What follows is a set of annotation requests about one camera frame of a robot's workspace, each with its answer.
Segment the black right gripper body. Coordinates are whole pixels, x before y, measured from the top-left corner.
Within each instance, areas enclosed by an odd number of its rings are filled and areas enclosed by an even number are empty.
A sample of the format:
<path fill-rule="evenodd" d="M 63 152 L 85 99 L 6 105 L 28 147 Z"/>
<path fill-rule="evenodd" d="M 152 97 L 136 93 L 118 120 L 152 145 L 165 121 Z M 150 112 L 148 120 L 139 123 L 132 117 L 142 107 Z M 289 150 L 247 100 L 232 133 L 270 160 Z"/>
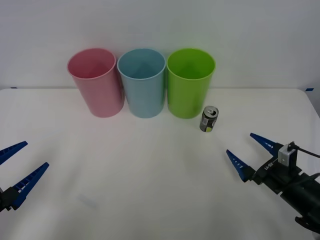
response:
<path fill-rule="evenodd" d="M 254 174 L 252 180 L 265 184 L 282 198 L 305 198 L 308 193 L 302 183 L 306 174 L 297 166 L 298 149 L 294 143 L 263 143 L 262 146 L 272 155 Z"/>

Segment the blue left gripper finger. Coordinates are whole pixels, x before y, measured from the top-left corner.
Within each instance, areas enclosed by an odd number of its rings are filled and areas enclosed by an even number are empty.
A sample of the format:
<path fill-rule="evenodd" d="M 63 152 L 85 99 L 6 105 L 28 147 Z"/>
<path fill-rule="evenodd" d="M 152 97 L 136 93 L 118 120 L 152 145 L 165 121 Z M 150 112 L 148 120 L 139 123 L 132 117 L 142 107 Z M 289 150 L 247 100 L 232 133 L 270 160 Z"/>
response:
<path fill-rule="evenodd" d="M 7 148 L 0 150 L 0 165 L 6 162 L 9 158 L 11 158 L 14 154 L 20 151 L 22 148 L 27 146 L 28 143 L 26 141 L 22 141 L 20 143 L 14 144 Z"/>
<path fill-rule="evenodd" d="M 49 163 L 45 162 L 35 171 L 6 190 L 6 209 L 8 211 L 11 209 L 17 210 L 22 205 L 30 191 L 33 189 L 49 166 Z"/>

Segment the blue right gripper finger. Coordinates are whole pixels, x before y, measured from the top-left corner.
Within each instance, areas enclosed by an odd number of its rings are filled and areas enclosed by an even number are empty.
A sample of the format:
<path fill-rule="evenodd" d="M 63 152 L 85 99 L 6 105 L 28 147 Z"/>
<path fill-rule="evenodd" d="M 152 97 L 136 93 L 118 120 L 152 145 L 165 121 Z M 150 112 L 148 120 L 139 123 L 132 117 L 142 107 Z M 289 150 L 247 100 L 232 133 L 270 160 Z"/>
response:
<path fill-rule="evenodd" d="M 277 157 L 279 150 L 283 147 L 283 144 L 271 141 L 255 133 L 250 133 L 250 136 L 263 146 L 273 157 Z"/>
<path fill-rule="evenodd" d="M 251 166 L 240 160 L 228 149 L 226 150 L 226 154 L 244 183 L 247 181 L 254 181 L 255 183 L 258 183 L 256 179 L 256 171 Z"/>

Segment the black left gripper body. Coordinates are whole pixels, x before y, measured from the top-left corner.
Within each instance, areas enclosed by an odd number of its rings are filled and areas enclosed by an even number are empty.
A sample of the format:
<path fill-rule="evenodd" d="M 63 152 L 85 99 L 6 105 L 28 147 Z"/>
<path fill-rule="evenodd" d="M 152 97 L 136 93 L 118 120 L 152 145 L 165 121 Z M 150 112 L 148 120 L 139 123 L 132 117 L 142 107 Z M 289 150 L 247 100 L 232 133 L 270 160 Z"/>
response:
<path fill-rule="evenodd" d="M 0 188 L 0 211 L 10 210 L 10 205 L 7 200 L 7 194 Z"/>

